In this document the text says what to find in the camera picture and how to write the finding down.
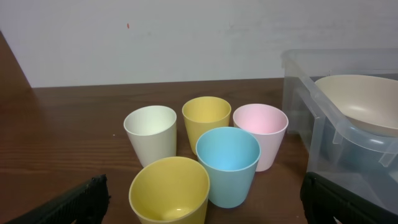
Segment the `light blue cup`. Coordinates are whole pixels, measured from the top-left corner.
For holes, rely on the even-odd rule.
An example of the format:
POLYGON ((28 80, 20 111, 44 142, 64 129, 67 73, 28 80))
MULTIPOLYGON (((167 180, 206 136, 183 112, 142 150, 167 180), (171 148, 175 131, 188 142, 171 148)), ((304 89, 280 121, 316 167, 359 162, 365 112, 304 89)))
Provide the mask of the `light blue cup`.
POLYGON ((199 137, 196 152, 210 177, 209 200, 221 208, 241 205, 261 156, 257 139, 243 129, 215 128, 199 137))

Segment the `yellow cup front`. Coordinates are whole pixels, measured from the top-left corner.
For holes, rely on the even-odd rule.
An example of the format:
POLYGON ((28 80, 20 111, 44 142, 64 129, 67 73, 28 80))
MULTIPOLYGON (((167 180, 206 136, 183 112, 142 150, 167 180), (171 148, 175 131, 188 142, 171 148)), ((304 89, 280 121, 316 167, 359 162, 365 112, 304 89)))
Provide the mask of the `yellow cup front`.
POLYGON ((204 224, 210 178, 187 157, 166 157, 143 168, 129 188, 129 204, 141 223, 204 224))

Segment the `cream cup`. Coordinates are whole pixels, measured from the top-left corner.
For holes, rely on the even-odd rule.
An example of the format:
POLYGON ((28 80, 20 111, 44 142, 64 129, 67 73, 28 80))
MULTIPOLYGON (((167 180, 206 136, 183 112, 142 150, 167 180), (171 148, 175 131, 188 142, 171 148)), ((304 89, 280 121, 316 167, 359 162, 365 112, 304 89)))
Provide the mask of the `cream cup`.
POLYGON ((177 114, 172 108, 139 108, 126 116, 123 126, 143 167, 177 154, 177 114))

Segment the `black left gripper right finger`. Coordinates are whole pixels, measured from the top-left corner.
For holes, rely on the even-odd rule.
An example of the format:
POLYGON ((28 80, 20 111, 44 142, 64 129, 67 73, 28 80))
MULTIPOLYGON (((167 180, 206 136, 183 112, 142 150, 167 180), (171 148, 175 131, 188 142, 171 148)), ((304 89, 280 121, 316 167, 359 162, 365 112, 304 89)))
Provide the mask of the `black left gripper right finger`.
POLYGON ((381 208, 338 184, 307 172, 300 189, 308 224, 397 223, 397 215, 381 208))

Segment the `large cream bowl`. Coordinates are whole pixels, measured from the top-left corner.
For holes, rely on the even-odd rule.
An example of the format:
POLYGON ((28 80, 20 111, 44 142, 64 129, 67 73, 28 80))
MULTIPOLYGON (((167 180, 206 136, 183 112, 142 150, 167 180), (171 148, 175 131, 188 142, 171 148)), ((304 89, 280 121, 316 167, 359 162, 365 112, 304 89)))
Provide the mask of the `large cream bowl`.
POLYGON ((315 82, 358 128, 397 137, 397 81, 367 75, 332 75, 315 82))

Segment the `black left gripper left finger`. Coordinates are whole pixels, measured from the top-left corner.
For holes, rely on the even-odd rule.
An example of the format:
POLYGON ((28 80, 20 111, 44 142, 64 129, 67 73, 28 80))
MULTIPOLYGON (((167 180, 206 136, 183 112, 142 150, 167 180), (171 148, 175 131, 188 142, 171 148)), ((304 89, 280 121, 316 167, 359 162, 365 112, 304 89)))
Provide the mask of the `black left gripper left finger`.
POLYGON ((8 224, 101 224, 110 198, 107 177, 97 175, 8 224))

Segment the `yellow cup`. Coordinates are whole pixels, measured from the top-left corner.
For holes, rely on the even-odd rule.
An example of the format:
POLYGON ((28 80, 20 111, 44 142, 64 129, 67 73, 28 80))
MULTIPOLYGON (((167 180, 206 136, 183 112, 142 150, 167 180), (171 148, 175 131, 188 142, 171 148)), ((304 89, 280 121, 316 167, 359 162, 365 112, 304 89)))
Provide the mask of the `yellow cup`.
POLYGON ((166 157, 143 168, 129 188, 129 204, 141 223, 204 224, 210 178, 187 157, 166 157))
POLYGON ((196 155, 196 144, 202 134, 229 126, 231 105, 222 98, 201 96, 187 101, 182 114, 192 152, 196 155))

